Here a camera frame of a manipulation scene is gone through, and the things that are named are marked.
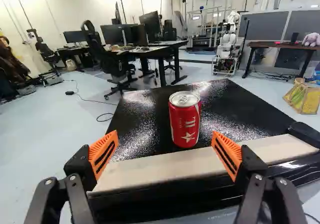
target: wooden desk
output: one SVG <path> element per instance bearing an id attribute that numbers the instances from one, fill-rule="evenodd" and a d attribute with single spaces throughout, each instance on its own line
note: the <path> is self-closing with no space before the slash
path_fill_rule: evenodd
<path id="1" fill-rule="evenodd" d="M 276 44 L 273 41 L 260 41 L 260 42 L 250 42 L 248 44 L 249 47 L 251 47 L 251 51 L 250 51 L 250 56 L 248 59 L 248 63 L 246 65 L 246 71 L 243 74 L 242 78 L 247 77 L 247 75 L 249 74 L 250 71 L 250 65 L 252 62 L 252 57 L 254 55 L 254 52 L 256 51 L 256 49 L 263 49 L 263 48 L 283 48 L 283 49 L 296 49 L 296 50 L 305 50 L 307 52 L 307 58 L 304 62 L 304 65 L 300 71 L 300 74 L 297 75 L 296 77 L 300 77 L 303 78 L 304 74 L 305 74 L 305 70 L 307 69 L 307 66 L 311 60 L 312 55 L 314 54 L 314 52 L 316 50 L 320 50 L 320 46 L 316 46 L 316 47 L 306 47 L 303 46 L 302 44 L 297 44 L 297 45 L 291 45 L 289 43 L 281 43 L 281 44 Z"/>

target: black office chair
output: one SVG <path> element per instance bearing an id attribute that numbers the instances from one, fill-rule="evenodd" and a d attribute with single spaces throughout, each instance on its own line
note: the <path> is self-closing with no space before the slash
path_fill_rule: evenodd
<path id="1" fill-rule="evenodd" d="M 102 70 L 107 74 L 111 74 L 112 80 L 107 81 L 117 85 L 111 88 L 111 92 L 106 94 L 104 98 L 106 100 L 109 99 L 109 96 L 117 91 L 123 94 L 123 90 L 137 90 L 136 88 L 129 87 L 130 83 L 136 81 L 137 78 L 132 78 L 132 75 L 135 74 L 136 67 L 128 63 L 127 52 L 114 55 L 114 53 L 106 51 L 102 46 L 99 34 L 96 33 L 95 27 L 90 20 L 83 22 L 81 30 L 85 35 L 91 53 L 99 61 Z M 120 81 L 126 77 L 128 80 L 121 83 Z"/>
<path id="2" fill-rule="evenodd" d="M 61 60 L 60 56 L 57 52 L 52 51 L 47 44 L 43 43 L 42 37 L 37 37 L 36 39 L 36 50 L 40 52 L 40 55 L 42 56 L 43 60 L 49 63 L 52 70 L 49 72 L 46 72 L 45 74 L 49 74 L 50 72 L 55 73 L 57 76 L 60 76 L 56 64 Z"/>
<path id="3" fill-rule="evenodd" d="M 164 41 L 175 41 L 177 40 L 177 29 L 173 28 L 172 26 L 172 20 L 165 20 L 164 22 L 164 28 L 163 28 L 163 40 Z M 167 59 L 168 65 L 164 67 L 164 70 L 171 69 L 171 70 L 176 70 L 174 65 L 171 65 L 171 61 L 173 61 L 173 58 Z"/>
<path id="4" fill-rule="evenodd" d="M 164 41 L 175 41 L 177 40 L 177 29 L 173 28 L 172 20 L 165 20 L 163 28 L 163 40 Z"/>

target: red can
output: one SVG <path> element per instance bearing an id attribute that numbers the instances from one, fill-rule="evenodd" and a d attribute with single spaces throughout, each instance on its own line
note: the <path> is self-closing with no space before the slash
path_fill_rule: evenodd
<path id="1" fill-rule="evenodd" d="M 191 91 L 179 91 L 169 97 L 172 141 L 179 147 L 193 147 L 199 139 L 200 96 Z"/>

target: desk leg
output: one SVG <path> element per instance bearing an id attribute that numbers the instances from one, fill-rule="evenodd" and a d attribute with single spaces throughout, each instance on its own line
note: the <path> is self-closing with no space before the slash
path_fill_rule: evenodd
<path id="1" fill-rule="evenodd" d="M 256 48 L 251 48 L 251 51 L 250 51 L 250 56 L 249 56 L 249 59 L 248 59 L 248 63 L 246 64 L 246 71 L 245 73 L 242 75 L 242 78 L 246 78 L 247 75 L 249 74 L 249 71 L 250 71 L 250 65 L 251 65 L 251 62 L 252 62 L 252 57 L 254 56 L 254 52 L 255 52 Z"/>
<path id="2" fill-rule="evenodd" d="M 160 83 L 161 83 L 161 87 L 166 86 L 166 76 L 165 76 L 165 64 L 163 61 L 163 58 L 159 58 L 158 59 L 158 63 L 159 63 L 159 75 L 160 75 Z"/>
<path id="3" fill-rule="evenodd" d="M 303 77 L 304 77 L 305 70 L 306 70 L 307 67 L 308 67 L 308 64 L 309 64 L 309 62 L 310 62 L 310 60 L 311 60 L 312 55 L 314 54 L 314 51 L 315 51 L 315 50 L 306 50 L 306 52 L 307 52 L 307 56 L 306 56 L 306 57 L 307 57 L 307 58 L 306 58 L 303 66 L 302 66 L 302 68 L 301 68 L 300 74 L 298 74 L 298 75 L 295 76 L 296 78 L 303 78 Z"/>
<path id="4" fill-rule="evenodd" d="M 179 68 L 179 49 L 178 48 L 174 48 L 173 49 L 174 51 L 174 77 L 175 77 L 175 80 L 171 82 L 172 85 L 178 83 L 180 80 L 183 80 L 187 77 L 187 75 L 183 75 L 180 77 L 180 68 Z"/>
<path id="5" fill-rule="evenodd" d="M 149 64 L 148 64 L 148 60 L 146 58 L 140 58 L 141 61 L 141 71 L 142 71 L 142 75 L 139 76 L 139 78 L 142 78 L 144 76 L 153 74 L 155 71 L 154 70 L 149 70 Z"/>

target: stuffed animal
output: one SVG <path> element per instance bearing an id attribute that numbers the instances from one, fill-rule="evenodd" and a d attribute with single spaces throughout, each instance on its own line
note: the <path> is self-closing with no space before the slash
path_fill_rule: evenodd
<path id="1" fill-rule="evenodd" d="M 302 45 L 310 47 L 320 46 L 320 35 L 318 33 L 308 34 L 302 41 Z"/>

